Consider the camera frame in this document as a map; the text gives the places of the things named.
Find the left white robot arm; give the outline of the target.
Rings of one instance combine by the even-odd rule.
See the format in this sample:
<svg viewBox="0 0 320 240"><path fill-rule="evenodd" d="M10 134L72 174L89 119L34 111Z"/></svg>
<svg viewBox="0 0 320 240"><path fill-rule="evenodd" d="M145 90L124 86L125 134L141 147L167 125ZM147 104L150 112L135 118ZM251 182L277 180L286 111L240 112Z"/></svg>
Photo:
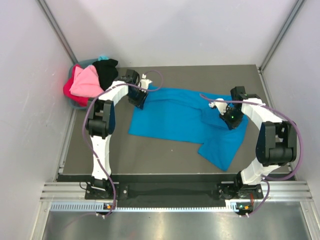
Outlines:
<svg viewBox="0 0 320 240"><path fill-rule="evenodd" d="M83 131L87 131L93 155L93 170L86 187L86 199L108 199L115 191L111 180L110 141L116 127L115 106L124 97L129 103L142 109L148 96L151 80L145 74L140 77L135 70L127 70L97 98L90 98L87 105Z"/></svg>

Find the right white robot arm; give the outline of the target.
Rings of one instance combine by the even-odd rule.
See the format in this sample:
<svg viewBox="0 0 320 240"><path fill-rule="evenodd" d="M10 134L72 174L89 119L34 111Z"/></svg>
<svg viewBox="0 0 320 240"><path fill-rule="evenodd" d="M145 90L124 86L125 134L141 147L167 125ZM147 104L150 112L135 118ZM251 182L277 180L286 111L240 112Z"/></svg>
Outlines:
<svg viewBox="0 0 320 240"><path fill-rule="evenodd" d="M231 100L216 99L212 104L229 130L236 129L247 116L258 128L255 159L240 171L233 183L217 185L219 197L224 200L261 199L261 182L274 170L293 162L297 157L297 133L285 121L267 109L256 94L247 94L244 86L230 91Z"/></svg>

